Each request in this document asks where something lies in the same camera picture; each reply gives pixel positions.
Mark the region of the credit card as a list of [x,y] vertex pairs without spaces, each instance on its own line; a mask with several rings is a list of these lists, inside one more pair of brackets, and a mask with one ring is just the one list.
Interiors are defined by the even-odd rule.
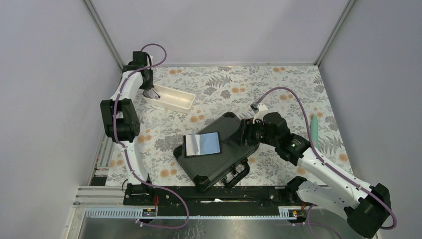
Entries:
[[144,90],[143,94],[144,97],[154,100],[159,100],[161,98],[161,95],[156,92],[154,89],[150,90]]

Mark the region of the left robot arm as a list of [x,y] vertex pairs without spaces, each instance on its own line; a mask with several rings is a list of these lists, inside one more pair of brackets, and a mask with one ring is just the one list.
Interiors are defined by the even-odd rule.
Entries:
[[134,51],[132,61],[123,67],[116,92],[100,103],[105,133],[116,143],[126,165],[128,179],[125,197],[135,196],[144,205],[154,200],[154,192],[137,143],[141,124],[133,100],[139,89],[152,87],[151,65],[152,59],[148,53]]

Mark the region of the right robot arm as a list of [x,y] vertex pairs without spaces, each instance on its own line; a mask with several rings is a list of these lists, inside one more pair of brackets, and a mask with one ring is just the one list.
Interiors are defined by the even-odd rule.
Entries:
[[288,203],[304,201],[322,207],[341,218],[364,238],[378,230],[391,230],[397,218],[391,208],[389,190],[382,184],[372,186],[334,165],[321,155],[314,144],[293,134],[279,113],[259,113],[240,123],[240,144],[262,143],[275,148],[279,157],[311,173],[327,188],[297,176],[285,192]]

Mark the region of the white plastic tray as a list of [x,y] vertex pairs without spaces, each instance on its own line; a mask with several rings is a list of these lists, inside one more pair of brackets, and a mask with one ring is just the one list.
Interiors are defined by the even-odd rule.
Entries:
[[184,114],[191,112],[196,98],[195,94],[160,85],[155,85],[153,89],[161,95],[161,98],[154,100],[142,95],[147,103]]

